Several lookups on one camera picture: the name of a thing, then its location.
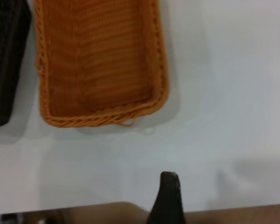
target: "black object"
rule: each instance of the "black object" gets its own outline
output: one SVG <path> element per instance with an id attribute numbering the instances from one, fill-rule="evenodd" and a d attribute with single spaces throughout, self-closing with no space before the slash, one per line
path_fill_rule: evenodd
<path id="1" fill-rule="evenodd" d="M 15 213 L 4 214 L 1 216 L 1 224 L 18 224 L 18 215 Z"/>
<path id="2" fill-rule="evenodd" d="M 182 209 L 181 186 L 178 175 L 161 174 L 160 189 L 147 224 L 185 224 Z"/>
<path id="3" fill-rule="evenodd" d="M 10 119 L 30 22 L 26 0 L 0 0 L 0 126 Z"/>

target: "black tip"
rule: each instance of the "black tip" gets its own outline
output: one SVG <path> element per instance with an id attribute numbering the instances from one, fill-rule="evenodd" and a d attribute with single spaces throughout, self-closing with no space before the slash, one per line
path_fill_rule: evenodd
<path id="1" fill-rule="evenodd" d="M 185 224 L 182 209 L 181 186 L 178 175 L 161 174 L 160 189 L 147 224 Z"/>

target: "wicker basket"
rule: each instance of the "wicker basket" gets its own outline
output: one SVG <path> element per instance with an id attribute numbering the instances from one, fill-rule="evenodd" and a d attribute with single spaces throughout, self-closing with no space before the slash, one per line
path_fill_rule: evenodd
<path id="1" fill-rule="evenodd" d="M 30 22 L 26 0 L 0 0 L 0 126 L 12 112 Z"/>
<path id="2" fill-rule="evenodd" d="M 168 97 L 159 10 L 158 0 L 35 0 L 44 120 L 124 125 L 159 110 Z"/>

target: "white table surface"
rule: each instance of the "white table surface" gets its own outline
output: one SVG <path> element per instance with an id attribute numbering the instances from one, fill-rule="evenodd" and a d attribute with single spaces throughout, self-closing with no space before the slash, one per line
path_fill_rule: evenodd
<path id="1" fill-rule="evenodd" d="M 0 213 L 116 201 L 149 210 L 164 170 L 180 176 L 186 211 L 280 203 L 280 0 L 161 6 L 171 94 L 134 128 L 47 125 L 31 29 L 0 128 Z"/>

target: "black wicker basket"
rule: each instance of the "black wicker basket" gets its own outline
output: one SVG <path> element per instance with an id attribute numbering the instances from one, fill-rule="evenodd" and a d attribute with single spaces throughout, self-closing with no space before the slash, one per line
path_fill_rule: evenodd
<path id="1" fill-rule="evenodd" d="M 30 23 L 26 0 L 0 0 L 0 126 L 11 116 Z"/>

